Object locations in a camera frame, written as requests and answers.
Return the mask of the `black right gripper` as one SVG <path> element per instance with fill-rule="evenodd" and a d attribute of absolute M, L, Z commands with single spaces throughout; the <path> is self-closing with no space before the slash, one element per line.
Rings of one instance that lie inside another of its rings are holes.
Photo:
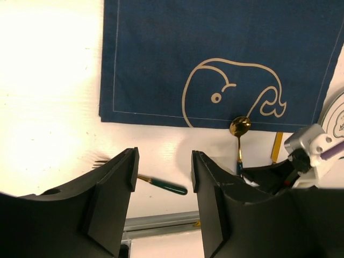
<path fill-rule="evenodd" d="M 292 188 L 300 176 L 310 169 L 308 156 L 290 155 L 285 161 L 269 166 L 243 168 L 241 175 L 256 183 L 259 190 L 275 195 Z"/>

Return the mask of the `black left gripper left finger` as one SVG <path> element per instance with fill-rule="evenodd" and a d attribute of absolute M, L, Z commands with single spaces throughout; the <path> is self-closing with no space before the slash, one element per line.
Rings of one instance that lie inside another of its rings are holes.
<path fill-rule="evenodd" d="M 40 195 L 1 194 L 1 257 L 117 257 L 139 151 Z"/>

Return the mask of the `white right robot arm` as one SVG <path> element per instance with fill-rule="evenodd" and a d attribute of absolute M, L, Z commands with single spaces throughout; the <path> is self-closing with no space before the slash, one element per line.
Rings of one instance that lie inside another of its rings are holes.
<path fill-rule="evenodd" d="M 343 156 L 339 142 L 323 130 L 294 133 L 284 143 L 288 158 L 264 167 L 243 168 L 241 176 L 261 191 L 276 195 L 288 188 L 317 186 Z"/>

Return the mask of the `blue whale placemat cloth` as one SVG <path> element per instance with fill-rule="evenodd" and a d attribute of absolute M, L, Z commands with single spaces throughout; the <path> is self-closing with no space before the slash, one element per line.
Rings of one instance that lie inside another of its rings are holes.
<path fill-rule="evenodd" d="M 318 121 L 343 1 L 105 1 L 103 122 L 294 132 Z"/>

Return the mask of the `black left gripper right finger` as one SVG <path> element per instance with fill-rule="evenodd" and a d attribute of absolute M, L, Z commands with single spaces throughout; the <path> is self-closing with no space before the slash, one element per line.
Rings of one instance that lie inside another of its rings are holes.
<path fill-rule="evenodd" d="M 192 152 L 205 257 L 343 257 L 343 190 L 270 195 Z"/>

